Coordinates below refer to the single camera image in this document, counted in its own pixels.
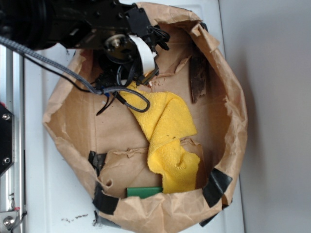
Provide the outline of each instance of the brown paper bag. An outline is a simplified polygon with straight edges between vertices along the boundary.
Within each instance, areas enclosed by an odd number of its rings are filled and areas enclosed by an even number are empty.
[[[123,194],[112,197],[105,193],[107,183],[97,177],[88,161],[89,152],[118,150],[127,154],[133,149],[148,147],[136,119],[118,101],[95,116],[103,106],[104,96],[82,93],[69,82],[60,80],[49,100],[43,123],[94,199],[101,217],[138,233],[176,233],[199,222],[203,225],[204,220],[232,202],[247,140],[244,94],[217,48],[219,42],[201,26],[197,15],[159,4],[139,3],[138,6],[145,9],[152,25],[159,24],[171,35],[170,50],[157,49],[160,75],[153,80],[150,91],[171,91],[187,103],[198,130],[198,134],[190,138],[203,148],[203,183],[208,178],[204,188],[159,193],[146,199],[123,198]],[[193,103],[190,59],[196,46],[210,68],[206,72],[206,89],[200,90],[203,96]],[[69,68],[92,82],[102,72],[97,56],[91,50],[78,50]],[[114,180],[122,179],[118,172],[111,175]]]

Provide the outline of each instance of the gray cable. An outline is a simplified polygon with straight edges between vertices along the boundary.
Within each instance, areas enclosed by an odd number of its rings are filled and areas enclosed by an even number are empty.
[[[125,87],[122,87],[122,86],[113,86],[113,87],[108,87],[108,88],[104,88],[103,90],[98,90],[96,88],[94,88],[87,80],[85,80],[83,77],[81,77],[80,75],[76,74],[75,72],[71,71],[70,69],[68,69],[67,67],[65,66],[62,66],[61,64],[55,62],[55,61],[52,61],[38,53],[36,53],[35,51],[31,50],[30,48],[26,47],[26,46],[23,46],[13,40],[10,40],[10,39],[7,39],[5,37],[2,37],[0,36],[0,44],[8,47],[9,49],[11,49],[12,51],[15,51],[19,54],[27,54],[37,60],[40,60],[44,63],[47,63],[59,70],[62,70],[63,72],[73,76],[74,78],[76,78],[77,80],[79,80],[88,90],[90,90],[90,92],[94,93],[94,94],[97,94],[97,95],[101,95],[101,94],[107,94],[107,93],[110,93],[110,92],[119,92],[119,91],[125,91],[125,92],[129,92],[131,94],[134,94],[134,95],[137,95],[139,96],[140,98],[142,98],[143,101],[146,102],[147,106],[145,109],[138,109],[130,104],[128,104],[126,102],[126,100],[123,101],[123,104],[125,106],[127,106],[128,108],[131,108],[137,112],[140,112],[140,113],[144,113],[146,112],[149,107],[150,107],[150,102],[148,101],[148,99],[146,97],[144,97],[141,93],[137,92],[137,91],[134,91],[134,90],[131,90],[131,89],[128,89],[128,88],[125,88]]]
[[[38,59],[44,63],[47,63],[59,70],[62,70],[63,72],[69,74],[70,76],[73,76],[74,78],[76,78],[77,80],[79,80],[88,90],[90,90],[90,92],[97,94],[97,95],[101,95],[103,92],[101,90],[97,90],[95,89],[87,80],[85,80],[83,77],[81,77],[80,75],[76,74],[75,72],[71,71],[70,69],[68,69],[65,66],[62,66],[61,64],[52,61],[38,53],[36,53],[35,51],[31,50],[30,48],[23,46],[13,40],[7,39],[5,37],[0,36],[0,44],[8,47],[9,49],[13,50],[13,51],[18,51],[24,54],[27,54],[35,59]]]

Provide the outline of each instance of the black cable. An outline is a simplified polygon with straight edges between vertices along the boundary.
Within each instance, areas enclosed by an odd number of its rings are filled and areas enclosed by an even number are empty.
[[[13,40],[10,40],[8,38],[5,38],[3,36],[0,36],[0,44],[8,47],[9,49],[11,49],[12,51],[15,52],[20,52],[23,54],[27,54],[35,59],[38,59],[46,64],[49,64],[59,70],[62,70],[63,72],[69,74],[70,76],[73,76],[74,78],[76,78],[77,80],[79,80],[87,89],[90,90],[90,92],[97,94],[97,95],[101,95],[102,91],[101,90],[97,90],[95,87],[93,87],[87,80],[85,80],[83,77],[81,77],[80,75],[76,74],[75,72],[73,72],[72,70],[68,69],[67,67],[64,67],[63,65],[52,61],[51,59],[48,59],[38,53],[36,53],[35,51],[31,50],[30,48],[23,46]]]
[[[65,78],[67,81],[69,81],[70,83],[72,83],[76,88],[78,88],[79,90],[81,91],[86,91],[86,92],[92,92],[94,94],[98,94],[98,95],[101,95],[101,94],[107,94],[107,93],[110,93],[110,92],[118,92],[118,91],[125,91],[125,92],[129,92],[131,94],[134,94],[134,95],[137,95],[138,97],[140,97],[143,101],[146,102],[146,108],[144,109],[138,109],[130,104],[128,104],[126,102],[125,99],[123,99],[120,95],[117,95],[117,97],[120,97],[118,98],[118,100],[120,100],[125,106],[127,106],[128,108],[131,108],[137,112],[140,112],[140,113],[144,113],[146,112],[149,107],[150,107],[150,102],[148,101],[147,98],[145,98],[142,94],[140,94],[139,92],[137,91],[134,91],[134,90],[131,90],[131,89],[128,89],[128,88],[125,88],[124,86],[113,86],[113,87],[108,87],[108,88],[104,88],[103,90],[98,90],[96,89],[95,87],[93,87],[87,80],[85,80],[83,77],[81,77],[80,75],[76,74],[75,72],[73,72],[72,70],[64,67],[63,65],[61,64],[58,64],[57,62],[54,62],[38,53],[36,53],[35,51],[19,44],[19,43],[16,43],[10,39],[7,39],[5,37],[2,37],[0,36],[0,44],[6,46],[7,48],[9,48],[10,50],[20,54],[21,56],[25,57],[26,59],[34,62],[36,65],[54,73],[54,74],[57,74],[59,75],[60,77],[62,78]],[[49,64],[59,70],[62,70],[64,71],[65,73],[69,74],[70,76],[73,76],[74,78],[76,78],[77,80],[79,80],[86,88],[89,89],[89,91],[87,90],[84,90],[84,89],[81,89],[79,86],[77,86],[72,80],[70,80],[68,77],[66,77],[65,75],[62,75],[52,69],[49,69],[43,65],[41,65],[40,63],[36,62],[35,60],[33,59],[30,59],[27,55],[35,58],[35,59],[38,59],[46,64]]]
[[[49,71],[49,72],[51,72],[51,73],[53,73],[53,74],[59,75],[60,77],[66,79],[68,82],[70,82],[70,83],[71,83],[74,87],[76,87],[78,90],[83,91],[83,92],[90,92],[89,90],[85,90],[85,89],[82,89],[81,87],[79,87],[74,81],[72,81],[70,78],[66,77],[65,75],[63,75],[63,74],[61,74],[61,73],[58,73],[57,71],[52,70],[52,69],[50,69],[50,68],[48,68],[48,67],[46,67],[46,66],[40,64],[39,62],[35,61],[34,59],[28,57],[28,56],[25,55],[25,54],[22,54],[22,53],[19,53],[19,52],[18,52],[18,54],[21,55],[22,57],[28,59],[28,60],[31,61],[32,63],[36,64],[37,66],[39,66],[39,67],[41,67],[41,68],[43,68],[43,69],[45,69],[45,70],[47,70],[47,71]]]
[[[140,97],[143,101],[145,101],[146,107],[144,109],[139,109],[139,108],[136,108],[136,107],[130,105],[129,103],[127,103],[127,101],[121,95],[117,95],[118,100],[122,104],[124,104],[128,108],[133,109],[134,111],[137,111],[139,113],[144,113],[144,112],[146,112],[150,108],[149,100],[146,97],[144,97],[141,93],[139,93],[137,91],[134,91],[132,89],[128,89],[128,88],[125,88],[125,87],[122,87],[122,86],[113,86],[113,87],[108,87],[108,88],[103,89],[104,94],[105,93],[109,93],[109,92],[114,92],[114,91],[125,91],[125,92],[128,92],[128,93],[134,94],[134,95]]]
[[[24,213],[21,215],[20,221],[19,221],[18,223],[16,223],[16,225],[11,229],[11,233],[13,233],[13,230],[14,230],[15,228],[19,227],[19,226],[22,224],[22,222],[23,222],[23,220],[24,220],[24,218],[25,218],[26,215],[27,215],[27,211],[24,212]]]
[[[124,85],[121,82],[122,73],[124,71],[124,66],[120,65],[118,70],[117,70],[117,84],[119,86],[125,86],[125,87],[127,87],[129,84],[131,84],[131,82],[134,79],[134,76],[135,76],[136,69],[137,69],[138,65],[139,65],[139,59],[135,59],[133,64],[131,65],[130,71],[128,72],[126,83]]]
[[[113,93],[113,99],[112,99],[110,102],[109,102],[109,97],[108,97],[106,104],[104,105],[104,107],[103,107],[101,110],[98,111],[98,113],[97,113],[96,115],[98,116],[98,115],[101,114],[103,111],[105,111],[107,108],[109,108],[109,106],[113,103],[113,101],[115,101],[117,95],[118,95],[118,93],[117,93],[117,92],[114,92],[114,93]]]

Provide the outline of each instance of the white wall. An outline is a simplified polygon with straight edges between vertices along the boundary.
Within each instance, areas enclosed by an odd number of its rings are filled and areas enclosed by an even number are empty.
[[[311,1],[219,2],[226,58],[249,114],[245,232],[310,232]]]

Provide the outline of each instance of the black bracket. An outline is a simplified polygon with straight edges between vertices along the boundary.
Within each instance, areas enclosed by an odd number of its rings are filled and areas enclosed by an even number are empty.
[[[12,119],[13,114],[0,104],[0,177],[13,164]]]

